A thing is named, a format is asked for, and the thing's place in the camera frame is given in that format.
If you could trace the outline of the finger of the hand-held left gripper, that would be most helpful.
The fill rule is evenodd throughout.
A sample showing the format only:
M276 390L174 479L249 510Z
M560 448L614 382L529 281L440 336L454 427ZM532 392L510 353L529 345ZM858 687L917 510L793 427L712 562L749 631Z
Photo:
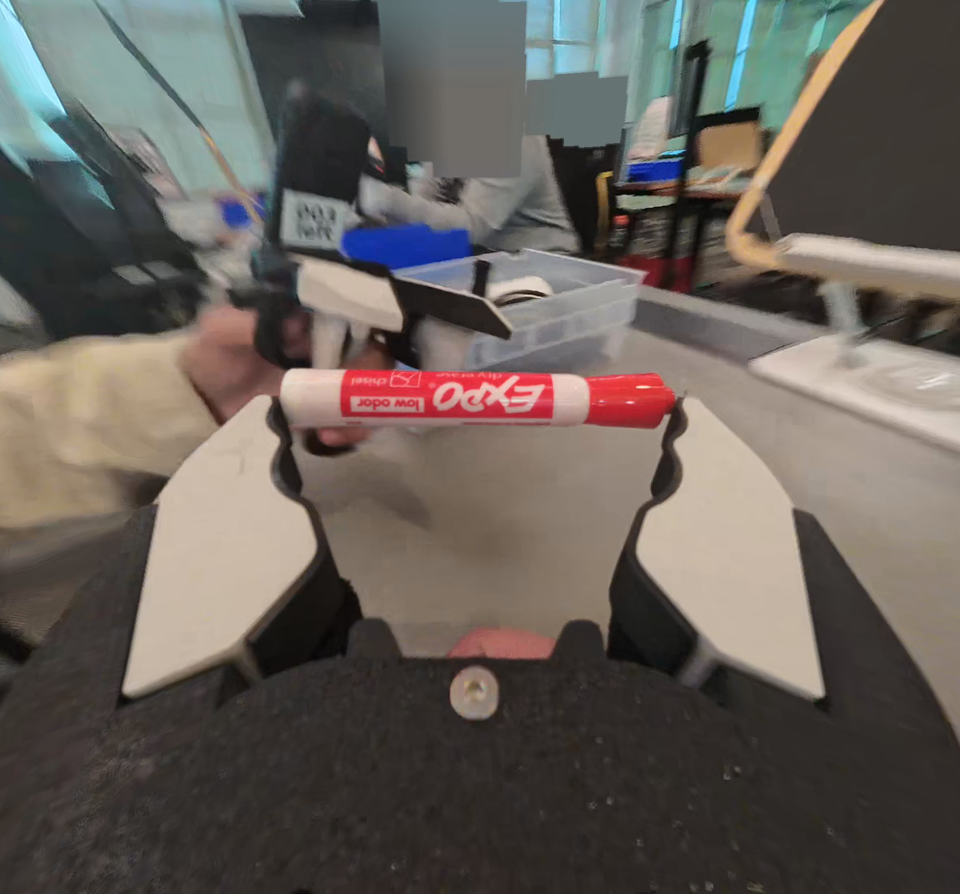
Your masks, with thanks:
M426 319L483 336L511 339L513 327L499 308L485 297L426 281L390 277L407 326Z

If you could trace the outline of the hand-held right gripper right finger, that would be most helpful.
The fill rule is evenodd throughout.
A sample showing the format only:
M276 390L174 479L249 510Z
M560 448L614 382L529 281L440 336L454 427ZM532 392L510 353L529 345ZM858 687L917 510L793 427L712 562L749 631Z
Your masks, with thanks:
M695 690L826 695L794 503L700 399L677 401L609 592L607 656Z

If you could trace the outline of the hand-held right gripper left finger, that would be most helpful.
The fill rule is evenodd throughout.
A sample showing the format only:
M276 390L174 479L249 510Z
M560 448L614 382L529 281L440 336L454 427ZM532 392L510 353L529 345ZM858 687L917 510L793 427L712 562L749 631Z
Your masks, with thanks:
M246 405L154 504L126 699L220 668L255 683L337 648L350 590L277 398Z

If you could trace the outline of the red whiteboard marker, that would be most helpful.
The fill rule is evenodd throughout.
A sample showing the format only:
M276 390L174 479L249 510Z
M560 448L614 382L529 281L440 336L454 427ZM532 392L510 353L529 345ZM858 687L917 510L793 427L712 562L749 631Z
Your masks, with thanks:
M554 427L653 430L676 405L654 373L287 372L279 403L298 430Z

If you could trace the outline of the clear plastic container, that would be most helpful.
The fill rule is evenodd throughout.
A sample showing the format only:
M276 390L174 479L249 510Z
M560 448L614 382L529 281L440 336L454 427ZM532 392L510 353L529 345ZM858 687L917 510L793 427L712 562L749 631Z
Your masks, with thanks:
M470 291L474 267L489 264L490 284L537 276L554 295L498 307L510 339L467 333L429 320L414 335L423 367L440 371L582 373L614 358L633 323L647 273L558 252L488 252L399 271L404 279Z

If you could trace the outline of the grey desk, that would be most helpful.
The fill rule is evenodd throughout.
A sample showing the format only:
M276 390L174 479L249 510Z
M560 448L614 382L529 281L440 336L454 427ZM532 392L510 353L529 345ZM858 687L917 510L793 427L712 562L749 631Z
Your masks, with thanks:
M365 348L362 360L364 365L352 370L397 370L382 346ZM674 408L686 397L703 402L675 395ZM351 624L358 623L350 614L356 587L361 600L372 602L372 612L399 622L402 641L421 645L452 641L454 631L467 627L486 626L489 635L500 636L504 627L522 626L534 628L543 635L540 646L558 653L561 615L572 623L573 614L598 614L601 597L602 620L608 622L618 558L650 496L670 416L653 429L468 424L317 430L287 421L302 495L317 509L349 589L330 655L346 650ZM742 433L731 430L794 504L825 696L804 701L743 675L724 676L749 679L763 691L782 692L840 719L852 718L855 709L866 712L869 680L879 685L875 695L893 696L894 667L903 662L904 691L931 706L940 721L939 700L858 576L843 558L841 570L828 573L828 562L813 557L819 522L801 511ZM130 578L132 615L130 626L120 628L118 688L129 702L210 672L234 672L247 685L264 680L252 683L220 667L144 698L122 694L155 502L175 473L161 477L160 491L150 500L135 495L129 509L104 516L131 515L141 504L145 527L132 519L124 540L99 550L97 566L84 577L108 588L109 577L117 576L118 585L109 588L112 597Z

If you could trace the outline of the person's left hand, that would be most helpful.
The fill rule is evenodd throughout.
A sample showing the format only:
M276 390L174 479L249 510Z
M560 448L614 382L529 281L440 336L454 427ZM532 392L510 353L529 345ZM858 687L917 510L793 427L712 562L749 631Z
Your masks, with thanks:
M218 425L259 396L278 396L286 371L258 352L259 313L224 304L189 328L178 365Z

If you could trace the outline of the black monitor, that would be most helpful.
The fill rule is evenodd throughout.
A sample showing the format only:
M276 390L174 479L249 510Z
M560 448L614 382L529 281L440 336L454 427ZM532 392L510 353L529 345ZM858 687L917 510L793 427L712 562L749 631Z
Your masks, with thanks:
M354 108L378 138L387 104L375 0L304 0L299 14L239 16L261 100L277 134L292 84Z

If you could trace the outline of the white stand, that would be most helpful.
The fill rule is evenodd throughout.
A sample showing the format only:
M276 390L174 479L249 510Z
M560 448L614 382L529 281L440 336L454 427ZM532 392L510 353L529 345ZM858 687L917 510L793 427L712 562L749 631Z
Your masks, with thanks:
M807 233L787 235L774 252L783 266L821 281L829 331L751 360L750 371L957 454L958 359L870 336L856 294L879 288L957 301L958 252Z

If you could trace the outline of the black office chair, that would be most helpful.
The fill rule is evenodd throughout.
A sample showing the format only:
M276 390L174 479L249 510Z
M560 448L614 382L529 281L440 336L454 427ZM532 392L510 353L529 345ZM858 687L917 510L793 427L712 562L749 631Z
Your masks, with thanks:
M2 279L52 341L191 323L207 277L140 168L77 100L45 123L72 155L2 151Z

